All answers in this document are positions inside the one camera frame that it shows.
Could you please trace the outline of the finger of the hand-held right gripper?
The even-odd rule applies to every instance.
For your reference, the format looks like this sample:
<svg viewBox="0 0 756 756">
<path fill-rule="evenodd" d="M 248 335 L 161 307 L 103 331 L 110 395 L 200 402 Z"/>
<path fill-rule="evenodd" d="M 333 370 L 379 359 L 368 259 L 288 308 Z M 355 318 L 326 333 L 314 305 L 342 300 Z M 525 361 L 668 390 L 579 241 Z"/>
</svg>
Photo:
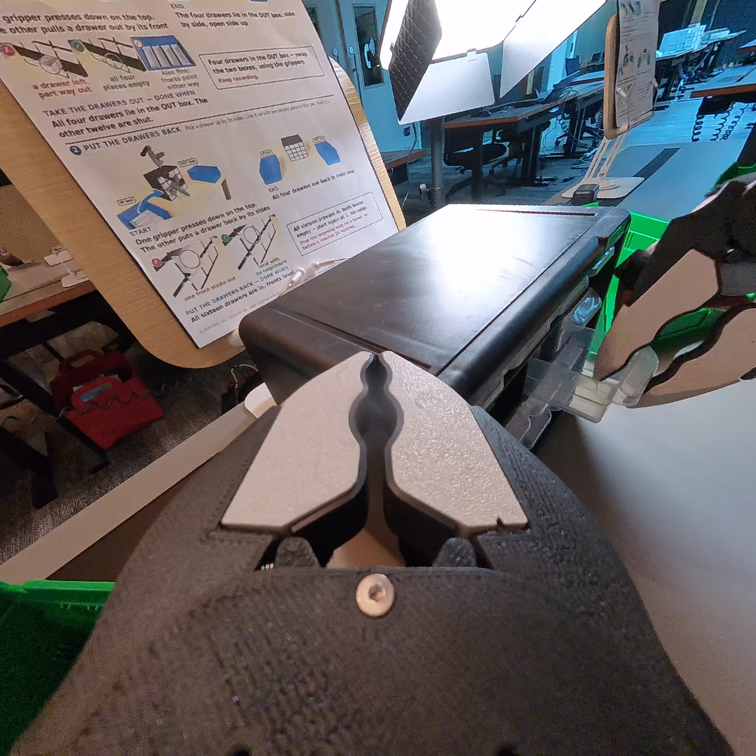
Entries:
<svg viewBox="0 0 756 756">
<path fill-rule="evenodd" d="M 749 380 L 755 368 L 755 307 L 740 306 L 720 317 L 704 342 L 674 358 L 651 380 L 641 408 L 683 401 Z"/>
<path fill-rule="evenodd" d="M 601 381 L 617 373 L 669 321 L 701 308 L 719 288 L 716 261 L 688 251 L 633 304 L 619 308 L 600 345 L 593 377 Z"/>
</svg>

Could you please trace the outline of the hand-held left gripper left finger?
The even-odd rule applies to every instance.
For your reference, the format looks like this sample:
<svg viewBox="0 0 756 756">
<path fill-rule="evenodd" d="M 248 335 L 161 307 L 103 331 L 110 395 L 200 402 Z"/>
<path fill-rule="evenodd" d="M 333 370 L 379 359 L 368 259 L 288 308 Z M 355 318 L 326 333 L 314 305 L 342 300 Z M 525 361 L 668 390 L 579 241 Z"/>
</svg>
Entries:
<svg viewBox="0 0 756 756">
<path fill-rule="evenodd" d="M 316 376 L 280 406 L 221 524 L 230 530 L 300 537 L 319 562 L 367 521 L 367 448 L 358 406 L 374 355 L 359 352 Z"/>
</svg>

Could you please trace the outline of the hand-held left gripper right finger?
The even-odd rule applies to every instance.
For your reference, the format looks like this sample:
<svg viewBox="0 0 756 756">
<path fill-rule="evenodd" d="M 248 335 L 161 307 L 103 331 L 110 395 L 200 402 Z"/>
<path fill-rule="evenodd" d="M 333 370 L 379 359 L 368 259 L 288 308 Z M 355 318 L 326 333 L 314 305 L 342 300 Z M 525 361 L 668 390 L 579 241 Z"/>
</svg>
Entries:
<svg viewBox="0 0 756 756">
<path fill-rule="evenodd" d="M 384 453 L 384 512 L 409 562 L 433 562 L 453 537 L 522 531 L 528 517 L 468 402 L 384 352 L 382 397 L 395 426 Z"/>
</svg>

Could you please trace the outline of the green plastic bin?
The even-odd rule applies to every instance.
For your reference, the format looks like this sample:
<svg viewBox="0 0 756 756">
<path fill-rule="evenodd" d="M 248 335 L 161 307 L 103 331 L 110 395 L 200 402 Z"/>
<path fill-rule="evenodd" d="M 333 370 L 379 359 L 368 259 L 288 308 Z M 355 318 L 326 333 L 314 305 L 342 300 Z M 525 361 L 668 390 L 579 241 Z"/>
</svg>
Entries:
<svg viewBox="0 0 756 756">
<path fill-rule="evenodd" d="M 608 333 L 615 311 L 619 308 L 618 273 L 621 266 L 633 254 L 638 251 L 644 252 L 657 242 L 669 223 L 667 220 L 657 219 L 650 215 L 630 212 L 628 230 L 617 255 L 610 286 L 597 319 L 597 330 L 600 332 Z M 700 344 L 712 334 L 714 326 L 724 314 L 725 312 L 720 309 L 701 307 L 696 311 L 678 316 L 657 333 L 652 346 L 658 353 L 670 351 L 678 353 L 690 345 Z"/>
<path fill-rule="evenodd" d="M 1 582 L 1 754 L 41 712 L 86 644 L 113 582 Z"/>
</svg>

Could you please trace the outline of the set of clear drawers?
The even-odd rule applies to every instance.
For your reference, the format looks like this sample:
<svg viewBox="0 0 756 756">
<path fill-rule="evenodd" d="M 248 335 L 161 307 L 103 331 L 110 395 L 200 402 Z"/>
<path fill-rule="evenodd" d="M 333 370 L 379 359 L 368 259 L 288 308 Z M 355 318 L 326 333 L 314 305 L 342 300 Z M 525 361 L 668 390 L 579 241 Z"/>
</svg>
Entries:
<svg viewBox="0 0 756 756">
<path fill-rule="evenodd" d="M 524 381 L 530 359 L 550 360 L 561 348 L 565 336 L 568 335 L 569 332 L 581 327 L 593 329 L 590 328 L 589 324 L 593 321 L 595 316 L 600 314 L 602 305 L 603 299 L 600 293 L 591 287 L 589 279 L 580 279 L 577 287 L 568 295 L 565 303 L 558 311 L 556 319 L 554 320 L 548 334 L 528 359 L 524 373 Z M 524 386 L 523 396 L 523 400 L 519 403 L 515 413 L 507 422 L 506 430 L 520 441 L 525 448 L 532 449 L 549 426 L 553 414 L 561 411 L 546 411 L 538 417 L 528 418 L 523 413 L 523 403 L 526 399 Z"/>
</svg>

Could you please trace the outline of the clear plastic drawer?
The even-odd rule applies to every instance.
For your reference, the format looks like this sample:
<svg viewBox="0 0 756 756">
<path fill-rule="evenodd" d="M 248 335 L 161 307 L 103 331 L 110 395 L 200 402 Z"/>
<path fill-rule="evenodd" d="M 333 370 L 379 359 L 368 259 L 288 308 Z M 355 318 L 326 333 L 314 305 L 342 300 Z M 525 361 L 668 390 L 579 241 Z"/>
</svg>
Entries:
<svg viewBox="0 0 756 756">
<path fill-rule="evenodd" d="M 585 327 L 565 336 L 550 360 L 530 359 L 524 382 L 523 413 L 538 417 L 546 411 L 566 411 L 599 422 L 612 404 L 636 405 L 658 369 L 651 346 L 637 350 L 619 371 L 598 380 L 593 376 L 606 335 Z"/>
</svg>

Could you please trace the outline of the black drawer cabinet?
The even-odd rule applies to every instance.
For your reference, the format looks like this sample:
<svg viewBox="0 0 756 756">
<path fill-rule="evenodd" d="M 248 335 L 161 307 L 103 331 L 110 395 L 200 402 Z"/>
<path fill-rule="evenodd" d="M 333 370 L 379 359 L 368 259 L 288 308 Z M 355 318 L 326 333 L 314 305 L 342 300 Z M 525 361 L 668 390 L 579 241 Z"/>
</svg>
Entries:
<svg viewBox="0 0 756 756">
<path fill-rule="evenodd" d="M 246 315 L 240 337 L 277 403 L 391 351 L 514 430 L 529 359 L 577 306 L 597 322 L 629 227 L 616 207 L 446 206 Z"/>
</svg>

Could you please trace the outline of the light desk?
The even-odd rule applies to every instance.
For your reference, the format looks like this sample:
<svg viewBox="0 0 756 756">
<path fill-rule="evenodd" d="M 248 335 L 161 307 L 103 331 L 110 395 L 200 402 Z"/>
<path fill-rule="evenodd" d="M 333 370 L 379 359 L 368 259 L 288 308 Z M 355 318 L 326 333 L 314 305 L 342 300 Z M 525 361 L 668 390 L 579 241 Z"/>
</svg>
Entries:
<svg viewBox="0 0 756 756">
<path fill-rule="evenodd" d="M 270 407 L 263 387 L 2 562 L 2 581 L 113 581 L 169 495 Z M 607 534 L 668 655 L 737 754 L 755 752 L 754 380 L 570 415 L 537 456 Z"/>
</svg>

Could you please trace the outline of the background office desk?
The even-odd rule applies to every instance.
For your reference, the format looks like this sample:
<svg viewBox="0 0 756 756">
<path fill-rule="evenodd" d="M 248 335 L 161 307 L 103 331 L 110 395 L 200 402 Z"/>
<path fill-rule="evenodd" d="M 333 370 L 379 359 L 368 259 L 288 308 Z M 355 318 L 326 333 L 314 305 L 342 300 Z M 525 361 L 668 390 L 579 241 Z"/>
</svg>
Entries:
<svg viewBox="0 0 756 756">
<path fill-rule="evenodd" d="M 470 187 L 472 199 L 478 201 L 484 187 L 505 191 L 510 186 L 546 184 L 539 168 L 544 132 L 553 122 L 568 116 L 564 155 L 573 156 L 586 112 L 596 111 L 601 101 L 599 82 L 579 83 L 545 100 L 489 109 L 444 123 L 444 164 L 470 171 L 468 178 L 447 190 L 447 197 Z"/>
</svg>

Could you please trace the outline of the stack of green bins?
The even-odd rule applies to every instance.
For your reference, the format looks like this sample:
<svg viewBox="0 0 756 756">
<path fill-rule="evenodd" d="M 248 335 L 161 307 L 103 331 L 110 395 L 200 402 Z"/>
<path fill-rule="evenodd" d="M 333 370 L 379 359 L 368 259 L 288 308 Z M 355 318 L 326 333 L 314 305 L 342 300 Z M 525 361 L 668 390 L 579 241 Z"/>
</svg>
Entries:
<svg viewBox="0 0 756 756">
<path fill-rule="evenodd" d="M 753 181 L 752 179 L 747 179 L 749 175 L 755 174 L 755 163 L 753 164 L 741 164 L 738 162 L 732 163 L 730 166 L 727 167 L 726 170 L 723 171 L 722 174 L 720 174 L 715 182 L 712 184 L 712 188 L 708 191 L 706 196 L 710 196 L 712 194 L 715 194 L 722 185 L 726 184 L 727 182 L 731 181 L 740 181 L 743 179 L 743 177 L 746 177 L 745 182 L 748 184 Z"/>
</svg>

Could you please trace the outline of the white instruction sheet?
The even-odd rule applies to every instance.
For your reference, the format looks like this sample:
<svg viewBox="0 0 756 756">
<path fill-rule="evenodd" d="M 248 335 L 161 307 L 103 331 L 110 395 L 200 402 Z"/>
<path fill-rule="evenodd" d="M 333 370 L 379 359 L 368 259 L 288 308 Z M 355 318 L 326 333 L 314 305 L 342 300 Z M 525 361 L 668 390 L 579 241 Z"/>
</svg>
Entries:
<svg viewBox="0 0 756 756">
<path fill-rule="evenodd" d="M 301 2 L 2 2 L 2 82 L 197 347 L 398 225 Z"/>
<path fill-rule="evenodd" d="M 656 98 L 659 1 L 619 1 L 614 87 L 619 134 L 652 117 Z"/>
</svg>

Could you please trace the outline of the red tote bag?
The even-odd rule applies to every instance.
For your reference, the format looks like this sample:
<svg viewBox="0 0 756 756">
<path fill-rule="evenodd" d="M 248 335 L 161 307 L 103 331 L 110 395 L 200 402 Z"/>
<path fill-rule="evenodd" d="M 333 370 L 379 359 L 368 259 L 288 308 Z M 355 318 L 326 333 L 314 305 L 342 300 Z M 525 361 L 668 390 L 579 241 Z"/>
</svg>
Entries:
<svg viewBox="0 0 756 756">
<path fill-rule="evenodd" d="M 50 386 L 59 416 L 103 450 L 165 417 L 121 352 L 88 349 L 64 358 Z"/>
</svg>

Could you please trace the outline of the wooden document stand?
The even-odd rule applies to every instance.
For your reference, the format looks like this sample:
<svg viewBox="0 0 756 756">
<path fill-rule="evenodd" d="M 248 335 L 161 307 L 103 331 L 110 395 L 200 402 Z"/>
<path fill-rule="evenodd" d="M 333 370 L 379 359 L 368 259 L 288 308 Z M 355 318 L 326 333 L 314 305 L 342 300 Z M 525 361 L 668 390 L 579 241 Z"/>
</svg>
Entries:
<svg viewBox="0 0 756 756">
<path fill-rule="evenodd" d="M 67 167 L 2 90 L 2 168 L 54 236 L 146 350 L 165 363 L 213 367 L 241 354 L 237 334 L 199 348 Z"/>
<path fill-rule="evenodd" d="M 615 104 L 614 104 L 614 85 L 611 82 L 611 78 L 615 73 L 616 66 L 616 45 L 618 42 L 618 13 L 610 19 L 610 23 L 607 26 L 606 40 L 605 40 L 605 69 L 604 69 L 604 85 L 603 85 L 603 101 L 602 101 L 602 127 L 603 138 L 597 150 L 593 154 L 591 164 L 589 165 L 586 174 L 582 178 L 579 184 L 571 187 L 567 191 L 561 194 L 562 198 L 571 200 L 574 189 L 584 183 L 597 183 L 600 184 L 600 192 L 598 194 L 599 200 L 619 200 L 630 194 L 635 188 L 637 188 L 642 182 L 643 178 L 634 177 L 618 177 L 610 176 L 610 171 L 613 163 L 621 152 L 621 148 L 631 130 L 624 134 L 619 134 L 615 129 Z"/>
</svg>

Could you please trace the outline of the studio softbox light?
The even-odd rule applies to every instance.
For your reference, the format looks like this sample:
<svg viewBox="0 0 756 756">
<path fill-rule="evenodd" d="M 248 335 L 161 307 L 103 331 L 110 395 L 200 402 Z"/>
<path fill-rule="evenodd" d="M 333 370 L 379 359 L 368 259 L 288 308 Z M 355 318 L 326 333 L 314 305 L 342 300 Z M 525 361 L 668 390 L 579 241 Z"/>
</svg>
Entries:
<svg viewBox="0 0 756 756">
<path fill-rule="evenodd" d="M 441 120 L 487 107 L 495 91 L 487 51 L 502 45 L 505 95 L 595 14 L 599 1 L 394 1 L 386 6 L 380 62 L 398 123 L 431 123 L 433 209 L 445 204 Z"/>
</svg>

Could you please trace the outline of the wooden side table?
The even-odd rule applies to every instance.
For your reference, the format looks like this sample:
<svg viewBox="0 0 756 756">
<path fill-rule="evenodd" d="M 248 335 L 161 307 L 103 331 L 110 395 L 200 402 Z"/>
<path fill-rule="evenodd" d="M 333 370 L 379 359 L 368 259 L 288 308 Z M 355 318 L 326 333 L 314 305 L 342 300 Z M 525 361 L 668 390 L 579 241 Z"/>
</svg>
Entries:
<svg viewBox="0 0 756 756">
<path fill-rule="evenodd" d="M 1 327 L 52 310 L 97 289 L 80 265 L 63 248 L 18 266 L 2 264 L 7 283 L 1 302 Z"/>
</svg>

